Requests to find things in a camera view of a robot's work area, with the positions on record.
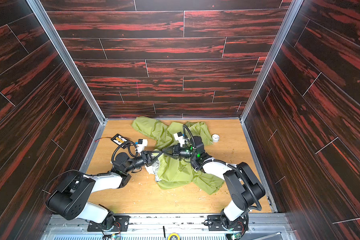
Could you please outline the green Snoopy zip jacket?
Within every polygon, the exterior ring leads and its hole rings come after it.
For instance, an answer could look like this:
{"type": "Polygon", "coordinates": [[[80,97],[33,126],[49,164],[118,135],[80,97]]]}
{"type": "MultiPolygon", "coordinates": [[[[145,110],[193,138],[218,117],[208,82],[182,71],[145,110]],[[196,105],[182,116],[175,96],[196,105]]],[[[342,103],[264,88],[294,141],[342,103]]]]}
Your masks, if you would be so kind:
{"type": "MultiPolygon", "coordinates": [[[[172,122],[166,125],[163,122],[148,117],[137,117],[132,127],[139,133],[156,141],[155,150],[171,147],[177,141],[174,134],[183,131],[183,124],[172,122]]],[[[196,172],[190,163],[172,159],[169,156],[159,157],[159,168],[156,173],[158,185],[161,189],[173,189],[194,183],[208,195],[216,193],[225,181],[212,174],[196,172]]]]}

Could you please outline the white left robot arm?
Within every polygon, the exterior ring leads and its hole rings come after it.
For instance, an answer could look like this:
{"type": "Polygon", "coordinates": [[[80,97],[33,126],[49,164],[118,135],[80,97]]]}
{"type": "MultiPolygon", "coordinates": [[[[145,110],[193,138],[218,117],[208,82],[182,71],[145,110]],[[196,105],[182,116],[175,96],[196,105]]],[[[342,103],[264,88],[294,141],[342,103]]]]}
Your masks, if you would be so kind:
{"type": "Polygon", "coordinates": [[[113,155],[113,168],[107,173],[87,175],[72,171],[47,198],[46,206],[66,220],[83,219],[109,230],[115,225],[114,213],[89,202],[92,193],[120,189],[131,179],[130,172],[150,166],[162,155],[161,151],[142,151],[131,158],[127,153],[113,155]]]}

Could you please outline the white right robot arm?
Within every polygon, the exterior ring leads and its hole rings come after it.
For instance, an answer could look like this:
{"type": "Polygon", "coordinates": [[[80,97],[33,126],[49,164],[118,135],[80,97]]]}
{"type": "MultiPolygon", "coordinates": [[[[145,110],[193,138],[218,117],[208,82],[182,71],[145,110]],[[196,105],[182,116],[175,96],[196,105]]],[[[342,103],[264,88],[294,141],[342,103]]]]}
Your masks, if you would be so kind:
{"type": "Polygon", "coordinates": [[[245,231],[249,212],[263,209],[260,199],[266,195],[266,191],[248,164],[242,162],[235,165],[217,160],[203,147],[182,147],[177,144],[164,148],[162,152],[173,159],[189,160],[195,171],[214,175],[226,183],[231,202],[221,211],[220,219],[211,220],[210,225],[217,224],[223,229],[232,230],[242,223],[242,230],[245,231]]]}

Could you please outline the white sticker tape roll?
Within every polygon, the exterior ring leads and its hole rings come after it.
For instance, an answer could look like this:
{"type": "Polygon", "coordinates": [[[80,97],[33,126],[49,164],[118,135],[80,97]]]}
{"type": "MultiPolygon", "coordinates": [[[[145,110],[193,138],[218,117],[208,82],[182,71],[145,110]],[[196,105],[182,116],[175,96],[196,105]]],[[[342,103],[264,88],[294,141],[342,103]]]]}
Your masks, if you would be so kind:
{"type": "Polygon", "coordinates": [[[220,136],[219,136],[218,134],[213,134],[213,135],[212,135],[212,139],[213,139],[213,142],[214,142],[214,143],[217,143],[217,142],[219,142],[219,140],[220,140],[220,136]]]}

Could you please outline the yellow tape measure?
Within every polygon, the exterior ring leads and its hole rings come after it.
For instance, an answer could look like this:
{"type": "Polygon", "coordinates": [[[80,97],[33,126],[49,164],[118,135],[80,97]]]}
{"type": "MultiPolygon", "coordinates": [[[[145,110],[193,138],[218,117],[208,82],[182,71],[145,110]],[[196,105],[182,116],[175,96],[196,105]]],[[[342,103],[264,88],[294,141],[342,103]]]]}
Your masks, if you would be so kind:
{"type": "Polygon", "coordinates": [[[180,236],[177,233],[171,233],[167,240],[181,240],[180,236]]]}

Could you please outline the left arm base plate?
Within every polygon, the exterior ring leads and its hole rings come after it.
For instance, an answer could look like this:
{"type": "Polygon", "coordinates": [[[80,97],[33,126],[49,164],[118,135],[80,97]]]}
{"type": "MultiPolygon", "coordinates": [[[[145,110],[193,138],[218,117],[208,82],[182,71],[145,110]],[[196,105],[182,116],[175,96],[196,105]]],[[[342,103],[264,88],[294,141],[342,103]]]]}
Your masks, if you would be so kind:
{"type": "Polygon", "coordinates": [[[88,232],[126,232],[129,228],[131,216],[114,215],[113,218],[104,220],[101,224],[89,222],[88,232]]]}

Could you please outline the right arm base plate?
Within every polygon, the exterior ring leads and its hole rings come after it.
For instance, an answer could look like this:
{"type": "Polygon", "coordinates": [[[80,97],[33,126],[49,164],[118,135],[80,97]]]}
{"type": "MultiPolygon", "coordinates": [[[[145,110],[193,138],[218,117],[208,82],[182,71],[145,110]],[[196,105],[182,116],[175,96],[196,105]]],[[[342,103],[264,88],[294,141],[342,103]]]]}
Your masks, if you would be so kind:
{"type": "Polygon", "coordinates": [[[208,227],[209,231],[240,231],[248,230],[248,215],[239,216],[236,220],[230,221],[226,216],[222,215],[208,215],[203,222],[204,226],[208,227]]]}

